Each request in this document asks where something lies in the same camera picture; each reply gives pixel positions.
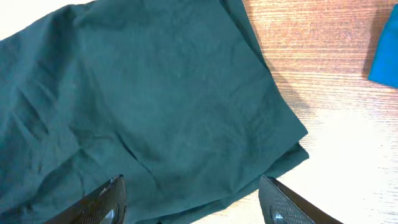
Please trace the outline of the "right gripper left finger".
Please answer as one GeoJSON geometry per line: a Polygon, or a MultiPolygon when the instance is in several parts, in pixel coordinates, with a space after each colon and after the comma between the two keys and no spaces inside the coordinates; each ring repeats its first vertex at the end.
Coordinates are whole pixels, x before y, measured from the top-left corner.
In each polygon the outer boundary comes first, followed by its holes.
{"type": "Polygon", "coordinates": [[[123,224],[126,202],[124,176],[118,174],[45,224],[123,224]]]}

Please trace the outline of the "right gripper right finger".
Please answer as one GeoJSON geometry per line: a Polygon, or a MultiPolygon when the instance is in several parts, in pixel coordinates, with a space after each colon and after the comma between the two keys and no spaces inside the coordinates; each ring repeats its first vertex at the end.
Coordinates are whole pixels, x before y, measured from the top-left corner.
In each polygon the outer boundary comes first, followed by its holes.
{"type": "Polygon", "coordinates": [[[273,177],[260,178],[258,196],[266,224],[342,224],[273,177]]]}

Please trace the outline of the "black shorts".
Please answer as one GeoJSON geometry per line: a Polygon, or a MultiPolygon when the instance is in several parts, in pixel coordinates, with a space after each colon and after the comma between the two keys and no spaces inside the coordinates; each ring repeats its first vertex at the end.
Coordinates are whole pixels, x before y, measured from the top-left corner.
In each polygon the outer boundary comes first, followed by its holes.
{"type": "Polygon", "coordinates": [[[190,223],[308,158],[244,4],[67,5],[1,41],[1,222],[115,175],[127,223],[190,223]]]}

